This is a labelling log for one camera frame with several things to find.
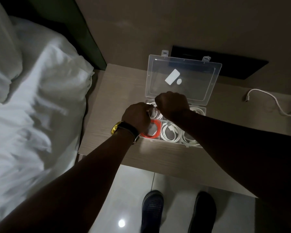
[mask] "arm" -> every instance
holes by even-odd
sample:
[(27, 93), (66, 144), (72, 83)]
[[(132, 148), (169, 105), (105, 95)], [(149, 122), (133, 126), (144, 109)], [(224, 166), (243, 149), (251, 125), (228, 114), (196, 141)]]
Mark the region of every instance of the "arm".
[[(122, 121), (143, 132), (150, 124), (150, 107), (131, 105)], [(12, 211), (0, 222), (0, 232), (88, 232), (133, 141), (129, 131), (117, 129), (73, 168)]]
[(291, 136), (190, 111), (184, 95), (155, 98), (160, 112), (196, 139), (231, 177), (291, 220)]

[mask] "black leather watch strap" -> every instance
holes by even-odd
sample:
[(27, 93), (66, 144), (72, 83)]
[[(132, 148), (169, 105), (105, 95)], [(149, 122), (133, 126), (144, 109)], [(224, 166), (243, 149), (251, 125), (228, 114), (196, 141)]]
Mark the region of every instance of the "black leather watch strap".
[(133, 144), (135, 144), (136, 141), (139, 139), (139, 132), (138, 132), (138, 130), (134, 126), (130, 125), (129, 123), (122, 121), (118, 125), (118, 128), (126, 129), (126, 130), (128, 130), (134, 136), (135, 140), (134, 140), (134, 143)]

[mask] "foot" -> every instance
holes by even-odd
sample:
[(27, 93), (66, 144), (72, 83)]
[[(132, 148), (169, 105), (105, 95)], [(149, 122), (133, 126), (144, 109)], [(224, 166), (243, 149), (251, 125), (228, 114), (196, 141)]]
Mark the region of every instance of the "foot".
[(207, 192), (199, 192), (188, 233), (211, 233), (216, 219), (216, 204)]
[(163, 207), (164, 197), (161, 192), (153, 190), (146, 194), (142, 203), (141, 233), (159, 232)]

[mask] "white sticker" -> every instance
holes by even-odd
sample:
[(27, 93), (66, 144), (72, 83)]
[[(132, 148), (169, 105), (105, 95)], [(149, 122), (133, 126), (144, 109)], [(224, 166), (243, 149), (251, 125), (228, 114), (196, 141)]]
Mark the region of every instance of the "white sticker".
[(171, 74), (165, 79), (165, 82), (167, 82), (169, 85), (171, 85), (179, 76), (180, 76), (179, 71), (174, 69), (171, 72)]

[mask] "floor tile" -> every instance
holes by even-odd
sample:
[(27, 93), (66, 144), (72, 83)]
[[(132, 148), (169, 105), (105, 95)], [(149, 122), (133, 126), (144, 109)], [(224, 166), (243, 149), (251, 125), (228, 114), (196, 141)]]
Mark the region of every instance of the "floor tile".
[(158, 173), (155, 173), (152, 189), (157, 189), (164, 195), (160, 233), (187, 233), (196, 196), (202, 190), (211, 194), (217, 206), (217, 217), (212, 233), (254, 232), (253, 197)]
[(141, 205), (151, 190), (153, 176), (153, 172), (121, 165), (89, 232), (140, 232)]

